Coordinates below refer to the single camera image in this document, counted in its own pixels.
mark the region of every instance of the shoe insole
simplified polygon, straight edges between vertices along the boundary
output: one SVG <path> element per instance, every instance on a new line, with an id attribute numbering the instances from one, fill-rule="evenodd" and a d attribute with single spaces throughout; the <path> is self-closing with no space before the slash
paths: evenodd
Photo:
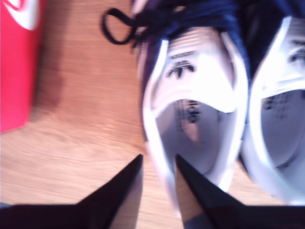
<path id="1" fill-rule="evenodd" d="M 276 167 L 289 163 L 305 141 L 304 93 L 303 90 L 290 91 L 262 101 L 264 142 Z"/>
<path id="2" fill-rule="evenodd" d="M 157 125 L 171 170 L 177 154 L 202 174 L 212 169 L 225 120 L 225 113 L 196 101 L 170 104 L 157 118 Z"/>

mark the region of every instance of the sneaker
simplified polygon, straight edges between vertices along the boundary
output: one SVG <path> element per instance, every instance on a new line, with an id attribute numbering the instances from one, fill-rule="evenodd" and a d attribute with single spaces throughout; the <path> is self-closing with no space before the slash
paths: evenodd
<path id="1" fill-rule="evenodd" d="M 251 6 L 253 83 L 242 158 L 265 191 L 305 204 L 305 1 Z"/>
<path id="2" fill-rule="evenodd" d="M 248 103 L 237 10 L 235 0 L 136 0 L 131 18 L 112 8 L 102 19 L 112 43 L 135 40 L 145 146 L 178 214 L 177 154 L 222 190 L 231 183 Z M 124 41 L 108 15 L 132 27 Z"/>

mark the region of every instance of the shoe lining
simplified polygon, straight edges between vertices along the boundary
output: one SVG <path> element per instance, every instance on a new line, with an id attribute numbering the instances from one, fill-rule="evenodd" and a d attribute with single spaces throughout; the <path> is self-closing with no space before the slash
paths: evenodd
<path id="1" fill-rule="evenodd" d="M 264 99 L 261 115 L 264 142 L 275 167 L 305 190 L 305 91 Z"/>
<path id="2" fill-rule="evenodd" d="M 205 104 L 179 100 L 157 118 L 170 169 L 180 154 L 201 174 L 212 169 L 220 149 L 227 114 Z"/>

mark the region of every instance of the wooden floor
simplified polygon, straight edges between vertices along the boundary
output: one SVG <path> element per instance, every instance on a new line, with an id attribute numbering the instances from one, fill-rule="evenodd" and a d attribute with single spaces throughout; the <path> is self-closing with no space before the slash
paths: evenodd
<path id="1" fill-rule="evenodd" d="M 129 5 L 49 1 L 30 122 L 1 136 L 2 202 L 74 203 L 144 154 L 137 228 L 182 228 L 144 149 L 131 46 L 110 44 L 99 29 L 106 9 L 128 13 Z M 118 37 L 128 31 L 116 20 L 111 25 Z M 239 165 L 230 193 L 247 204 L 278 203 Z"/>

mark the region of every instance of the white sneaker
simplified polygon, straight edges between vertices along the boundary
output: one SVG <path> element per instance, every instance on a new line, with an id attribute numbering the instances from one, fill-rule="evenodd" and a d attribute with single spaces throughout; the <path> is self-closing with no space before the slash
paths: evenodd
<path id="1" fill-rule="evenodd" d="M 252 62 L 260 64 L 251 88 L 242 158 L 265 191 L 287 204 L 304 205 L 305 19 L 283 18 L 282 11 L 270 6 L 275 1 L 267 2 L 262 8 L 269 7 L 273 14 L 263 12 L 255 22 L 260 31 L 249 48 Z M 273 30 L 269 49 L 260 59 L 264 46 L 268 47 L 262 42 Z"/>

